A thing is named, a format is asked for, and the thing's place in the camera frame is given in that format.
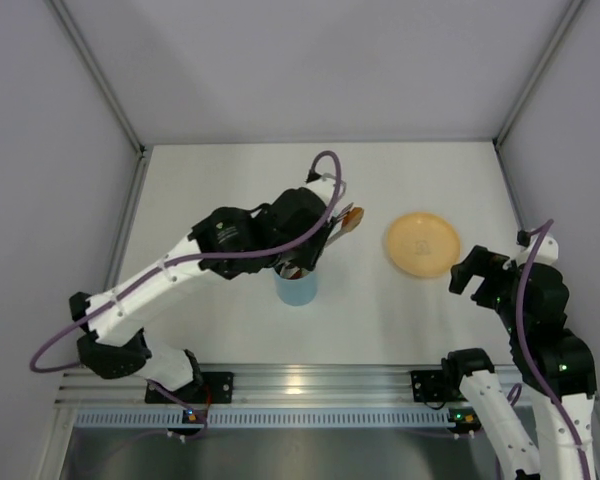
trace orange plate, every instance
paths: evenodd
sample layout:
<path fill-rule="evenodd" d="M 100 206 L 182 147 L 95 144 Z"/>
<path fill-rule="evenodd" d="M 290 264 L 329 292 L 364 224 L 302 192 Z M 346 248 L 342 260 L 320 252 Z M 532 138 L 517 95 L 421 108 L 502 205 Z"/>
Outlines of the orange plate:
<path fill-rule="evenodd" d="M 389 227 L 387 250 L 402 270 L 417 277 L 439 277 L 460 257 L 460 238 L 444 219 L 432 213 L 410 213 Z"/>

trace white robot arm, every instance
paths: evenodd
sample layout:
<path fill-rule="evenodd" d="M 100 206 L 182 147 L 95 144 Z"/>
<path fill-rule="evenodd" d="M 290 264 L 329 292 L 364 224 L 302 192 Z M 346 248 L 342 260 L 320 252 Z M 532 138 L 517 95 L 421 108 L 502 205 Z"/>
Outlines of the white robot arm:
<path fill-rule="evenodd" d="M 325 156 L 333 159 L 335 176 L 316 173 Z M 97 295 L 75 294 L 70 307 L 76 323 L 41 347 L 31 370 L 61 369 L 40 368 L 37 360 L 79 327 L 85 332 L 77 342 L 80 362 L 102 378 L 139 375 L 171 392 L 201 385 L 194 355 L 146 335 L 144 327 L 202 286 L 289 263 L 312 271 L 342 219 L 333 212 L 345 188 L 339 159 L 325 151 L 314 160 L 306 183 L 286 190 L 272 204 L 216 209 L 171 251 L 125 282 Z"/>
<path fill-rule="evenodd" d="M 530 387 L 539 450 L 504 396 L 483 350 L 450 353 L 442 361 L 444 378 L 450 391 L 462 394 L 476 411 L 505 479 L 590 480 L 595 478 L 593 356 L 581 339 L 564 328 L 569 290 L 551 266 L 558 258 L 558 244 L 552 237 L 533 233 L 519 234 L 519 243 L 525 248 L 513 260 L 474 247 L 452 268 L 449 290 L 460 294 L 473 275 L 484 278 L 471 298 L 495 310 L 511 335 L 514 363 Z M 533 263 L 526 266 L 528 260 Z M 523 305 L 518 303 L 519 288 L 526 288 Z M 528 354 L 536 372 L 529 365 Z"/>

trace blue cup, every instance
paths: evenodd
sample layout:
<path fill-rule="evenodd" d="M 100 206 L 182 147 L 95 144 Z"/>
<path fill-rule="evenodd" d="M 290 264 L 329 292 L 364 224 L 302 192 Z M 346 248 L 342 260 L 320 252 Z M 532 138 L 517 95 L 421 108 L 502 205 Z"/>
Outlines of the blue cup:
<path fill-rule="evenodd" d="M 273 278 L 276 282 L 278 297 L 287 305 L 300 307 L 311 302 L 318 293 L 318 281 L 316 272 L 309 272 L 302 278 L 295 280 L 282 278 L 273 270 Z"/>

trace white tabletop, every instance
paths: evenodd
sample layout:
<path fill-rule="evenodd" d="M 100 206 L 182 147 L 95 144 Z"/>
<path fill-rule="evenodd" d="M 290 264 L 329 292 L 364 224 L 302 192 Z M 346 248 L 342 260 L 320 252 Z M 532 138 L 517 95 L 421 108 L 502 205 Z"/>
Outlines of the white tabletop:
<path fill-rule="evenodd" d="M 126 279 L 169 251 L 220 206 L 253 208 L 300 186 L 314 156 L 334 150 L 348 183 L 342 206 L 362 224 L 318 262 L 319 291 L 303 307 L 276 296 L 271 271 L 204 287 L 147 331 L 203 363 L 435 364 L 482 347 L 510 364 L 497 315 L 447 291 L 447 274 L 397 270 L 384 236 L 397 217 L 428 211 L 457 230 L 462 257 L 475 244 L 514 254 L 516 222 L 490 143 L 346 143 L 161 146 L 153 150 L 122 267 Z M 318 171 L 333 171 L 328 159 Z"/>

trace purple cable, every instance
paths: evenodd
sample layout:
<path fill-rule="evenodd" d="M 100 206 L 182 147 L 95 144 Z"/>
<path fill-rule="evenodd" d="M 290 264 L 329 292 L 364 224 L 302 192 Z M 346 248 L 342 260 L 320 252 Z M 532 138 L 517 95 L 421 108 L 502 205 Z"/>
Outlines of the purple cable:
<path fill-rule="evenodd" d="M 173 267 L 174 265 L 178 265 L 180 263 L 193 262 L 196 260 L 203 260 L 203 259 L 237 260 L 237 259 L 244 259 L 244 258 L 268 257 L 270 255 L 278 255 L 278 254 L 286 252 L 288 250 L 292 250 L 292 249 L 296 248 L 298 245 L 306 242 L 309 238 L 311 238 L 313 235 L 315 235 L 316 232 L 318 230 L 320 230 L 320 228 L 322 228 L 322 226 L 329 220 L 329 217 L 333 213 L 333 210 L 335 209 L 336 204 L 338 203 L 339 196 L 340 196 L 340 188 L 342 187 L 342 168 L 340 165 L 340 159 L 334 152 L 332 152 L 330 150 L 325 150 L 324 152 L 319 153 L 316 156 L 316 158 L 313 160 L 313 163 L 311 164 L 311 171 L 312 172 L 315 171 L 316 166 L 318 165 L 320 160 L 322 160 L 324 157 L 331 157 L 331 159 L 333 160 L 334 168 L 335 168 L 335 187 L 333 190 L 333 195 L 331 197 L 331 200 L 327 204 L 327 208 L 325 209 L 324 213 L 318 219 L 318 221 L 315 223 L 315 225 L 313 227 L 311 227 L 309 230 L 307 230 L 305 233 L 300 235 L 298 238 L 296 238 L 295 240 L 292 240 L 288 243 L 285 243 L 284 245 L 280 245 L 278 247 L 267 248 L 265 250 L 255 250 L 252 252 L 227 252 L 227 253 L 209 252 L 209 253 L 196 253 L 196 254 L 192 254 L 192 255 L 182 255 L 181 257 L 176 257 L 176 258 L 166 261 L 165 267 Z M 146 272 L 144 275 L 142 275 L 140 278 L 138 278 L 135 282 L 133 282 L 131 285 L 129 285 L 127 288 L 125 288 L 122 292 L 120 292 L 117 297 L 118 300 L 123 300 L 126 297 L 128 297 L 129 295 L 131 295 L 131 293 L 133 293 L 135 290 L 137 290 L 142 284 L 147 282 L 149 279 L 151 279 L 152 277 L 154 277 L 161 271 L 162 270 L 160 270 L 160 268 L 155 267 L 155 268 L 152 268 L 151 270 L 149 270 L 148 272 Z M 95 309 L 93 312 L 82 317 L 77 322 L 74 322 L 71 325 L 68 325 L 67 327 L 63 328 L 58 333 L 56 333 L 54 336 L 52 336 L 49 340 L 44 342 L 42 344 L 42 346 L 31 357 L 31 360 L 29 361 L 29 369 L 35 373 L 53 373 L 53 372 L 59 372 L 62 370 L 66 370 L 67 368 L 74 368 L 74 367 L 80 366 L 80 362 L 72 362 L 72 363 L 68 363 L 66 365 L 60 365 L 57 367 L 38 367 L 37 363 L 38 363 L 38 360 L 40 359 L 40 357 L 42 357 L 42 355 L 44 355 L 45 352 L 47 350 L 49 350 L 49 348 L 51 348 L 53 345 L 55 345 L 55 343 L 57 343 L 59 340 L 66 337 L 67 335 L 69 335 L 74 330 L 77 330 L 78 328 L 82 327 L 90 320 L 93 320 L 98 315 L 101 315 L 102 313 L 106 312 L 107 310 L 112 308 L 114 305 L 115 305 L 115 303 L 113 301 L 111 301 L 111 300 L 108 301 L 107 303 L 105 303 L 102 306 Z"/>
<path fill-rule="evenodd" d="M 139 440 L 142 440 L 143 438 L 152 437 L 154 435 L 166 435 L 166 430 L 147 430 L 145 432 L 141 432 L 137 435 L 134 435 L 130 439 L 122 442 L 117 447 L 114 447 L 109 453 L 107 453 L 105 455 L 105 457 L 101 461 L 99 461 L 95 466 L 91 466 L 90 468 L 86 468 L 86 469 L 80 468 L 80 466 L 77 465 L 77 462 L 75 462 L 75 466 L 76 466 L 76 469 L 78 470 L 78 474 L 81 476 L 87 476 L 87 475 L 92 476 L 95 472 L 97 472 L 102 467 L 104 467 L 104 465 L 109 460 L 111 460 L 115 455 L 120 453 L 125 448 L 130 447 L 131 445 L 133 445 L 134 443 L 136 443 Z M 78 444 L 78 437 L 76 436 L 74 439 L 73 449 L 77 449 L 77 444 Z"/>
<path fill-rule="evenodd" d="M 574 443 L 578 446 L 578 457 L 580 458 L 580 466 L 582 467 L 582 476 L 584 480 L 591 480 L 591 473 L 589 472 L 589 461 L 587 460 L 587 455 L 584 450 L 582 450 L 582 439 L 580 438 L 580 434 L 576 429 L 576 426 L 573 424 L 573 420 L 569 416 L 569 413 L 565 410 L 562 402 L 558 398 L 558 396 L 553 392 L 547 381 L 542 376 L 542 373 L 536 366 L 533 361 L 533 357 L 531 356 L 531 351 L 529 350 L 529 345 L 527 344 L 527 337 L 524 331 L 524 292 L 527 287 L 527 282 L 529 280 L 529 275 L 531 274 L 531 267 L 533 266 L 533 262 L 538 255 L 538 250 L 540 250 L 540 245 L 544 240 L 544 237 L 547 236 L 549 229 L 553 225 L 553 220 L 548 220 L 538 233 L 538 238 L 536 239 L 533 247 L 531 248 L 531 253 L 529 254 L 529 258 L 527 262 L 524 264 L 522 269 L 522 274 L 520 275 L 520 283 L 518 284 L 518 292 L 516 296 L 516 331 L 518 332 L 518 341 L 520 342 L 520 349 L 522 350 L 522 356 L 524 357 L 524 361 L 527 363 L 529 370 L 533 374 L 533 378 L 536 379 L 540 387 L 544 393 L 551 399 L 551 402 L 555 405 L 560 413 L 560 416 L 564 420 L 567 425 L 567 428 L 571 432 L 571 436 L 573 437 Z"/>
<path fill-rule="evenodd" d="M 180 400 L 178 397 L 176 397 L 174 394 L 172 394 L 169 390 L 167 390 L 166 388 L 164 388 L 158 382 L 156 382 L 154 380 L 147 380 L 147 383 L 151 387 L 155 388 L 156 391 L 158 393 L 160 393 L 163 397 L 171 400 L 173 403 L 175 403 L 177 405 L 180 405 L 185 410 L 193 412 L 197 417 L 199 417 L 199 418 L 202 419 L 202 428 L 196 434 L 196 435 L 198 435 L 198 438 L 203 434 L 203 432 L 205 432 L 207 430 L 207 427 L 209 426 L 209 424 L 207 423 L 207 416 L 204 413 L 202 413 L 200 410 L 193 410 L 188 403 L 183 402 L 182 400 Z"/>
<path fill-rule="evenodd" d="M 478 435 L 481 431 L 482 430 L 479 430 L 479 431 L 475 432 L 475 434 Z M 461 434 L 458 434 L 458 438 L 456 439 L 455 434 L 452 434 L 448 431 L 447 432 L 428 432 L 426 430 L 408 430 L 407 433 L 414 433 L 416 435 L 420 435 L 421 437 L 439 438 L 441 440 L 459 440 L 461 438 L 466 438 L 466 439 L 471 438 L 471 435 L 461 433 Z"/>
<path fill-rule="evenodd" d="M 507 400 L 509 400 L 509 405 L 511 405 L 512 407 L 515 407 L 516 403 L 518 403 L 518 400 L 520 400 L 520 395 L 522 395 L 522 384 L 516 383 L 513 387 L 511 387 L 511 390 L 509 390 L 509 393 L 507 394 Z M 502 480 L 502 468 L 500 466 L 500 460 L 498 459 L 497 455 L 496 455 L 496 479 Z"/>

